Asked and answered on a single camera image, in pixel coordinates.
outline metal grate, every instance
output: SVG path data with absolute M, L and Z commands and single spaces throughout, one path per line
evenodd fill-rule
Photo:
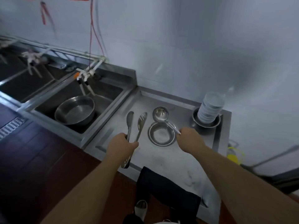
M 26 122 L 26 119 L 16 117 L 8 124 L 6 124 L 4 127 L 2 127 L 0 129 L 0 141 L 4 139 L 7 135 L 9 135 L 11 132 L 13 132 L 16 128 L 21 126 L 24 122 Z

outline hand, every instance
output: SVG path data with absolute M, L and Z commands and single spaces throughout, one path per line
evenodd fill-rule
M 180 129 L 181 135 L 176 135 L 178 146 L 186 153 L 195 155 L 196 151 L 206 147 L 203 138 L 197 133 L 195 129 L 183 127 Z
M 129 143 L 126 139 L 126 135 L 124 133 L 119 133 L 109 142 L 105 160 L 109 160 L 119 167 L 133 154 L 138 145 L 138 142 Z

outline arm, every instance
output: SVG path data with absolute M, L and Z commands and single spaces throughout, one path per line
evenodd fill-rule
M 194 129 L 182 128 L 177 142 L 200 163 L 237 223 L 299 223 L 299 204 L 207 147 Z
M 124 133 L 112 138 L 101 164 L 54 207 L 42 224 L 99 223 L 114 175 L 137 147 L 138 142 L 127 142 Z

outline small metal bowl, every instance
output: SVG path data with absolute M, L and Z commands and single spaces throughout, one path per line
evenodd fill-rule
M 166 147 L 176 141 L 175 132 L 165 123 L 151 124 L 147 133 L 150 141 L 157 146 Z
M 192 118 L 194 120 L 194 122 L 196 122 L 198 125 L 200 125 L 201 127 L 204 127 L 204 128 L 214 128 L 214 127 L 217 127 L 220 122 L 221 122 L 221 118 L 220 118 L 220 115 L 218 115 L 216 117 L 216 119 L 212 122 L 212 123 L 202 123 L 198 117 L 197 117 L 197 113 L 198 113 L 198 110 L 199 110 L 199 107 L 197 107 L 196 109 L 194 109 L 193 111 L 193 115 L 192 115 Z
M 77 96 L 64 101 L 55 111 L 57 122 L 64 125 L 84 126 L 95 115 L 95 102 L 88 96 Z

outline stack of plastic containers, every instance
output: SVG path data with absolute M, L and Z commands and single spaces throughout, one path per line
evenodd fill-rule
M 202 123 L 212 123 L 224 106 L 224 96 L 220 93 L 209 92 L 198 110 L 197 117 Z

